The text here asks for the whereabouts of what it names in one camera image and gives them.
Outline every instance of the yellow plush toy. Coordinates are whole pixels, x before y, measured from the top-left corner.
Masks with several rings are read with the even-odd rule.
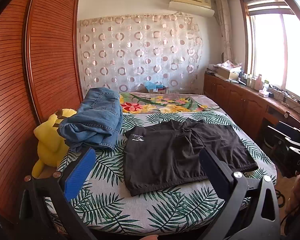
[[[39,160],[32,169],[34,178],[40,176],[45,164],[51,167],[59,166],[69,147],[65,144],[65,139],[58,134],[57,129],[63,119],[76,113],[73,109],[59,110],[34,129],[34,135],[39,140]]]

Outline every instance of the metal bolt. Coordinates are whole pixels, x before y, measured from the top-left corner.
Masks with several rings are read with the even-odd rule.
[[[31,180],[31,175],[25,176],[25,182],[28,182],[28,181],[30,181],[30,180]]]
[[[59,178],[59,177],[61,176],[61,172],[60,172],[60,171],[55,171],[55,172],[52,174],[52,176],[53,176],[54,178]]]
[[[266,182],[270,182],[270,181],[271,181],[271,177],[268,176],[268,175],[263,176],[263,179],[264,179]]]
[[[240,171],[234,172],[233,175],[234,175],[236,178],[241,178],[241,177],[242,177],[242,173],[241,173]]]

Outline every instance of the blue gripper pad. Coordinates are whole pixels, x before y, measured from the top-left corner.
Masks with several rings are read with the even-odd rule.
[[[77,197],[95,163],[96,152],[90,148],[65,181],[65,190],[63,193],[68,202]]]

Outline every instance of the bed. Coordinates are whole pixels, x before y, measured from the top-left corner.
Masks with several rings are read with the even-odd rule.
[[[212,100],[203,95],[121,93],[123,124],[115,149],[97,151],[97,160],[85,184],[71,205],[90,228],[118,234],[171,234],[200,228],[213,219],[223,205],[208,179],[169,187],[131,197],[123,179],[124,132],[135,125],[149,126],[187,117],[208,123],[231,125],[256,160],[258,169],[247,172],[248,178],[269,175],[276,183],[276,169],[263,151]],[[77,158],[69,151],[58,167]],[[245,199],[242,208],[248,205]],[[64,231],[49,198],[49,212],[57,228]]]

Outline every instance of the roller blind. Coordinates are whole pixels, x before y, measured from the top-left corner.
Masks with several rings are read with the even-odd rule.
[[[284,0],[244,0],[247,3],[248,15],[258,14],[294,14]]]

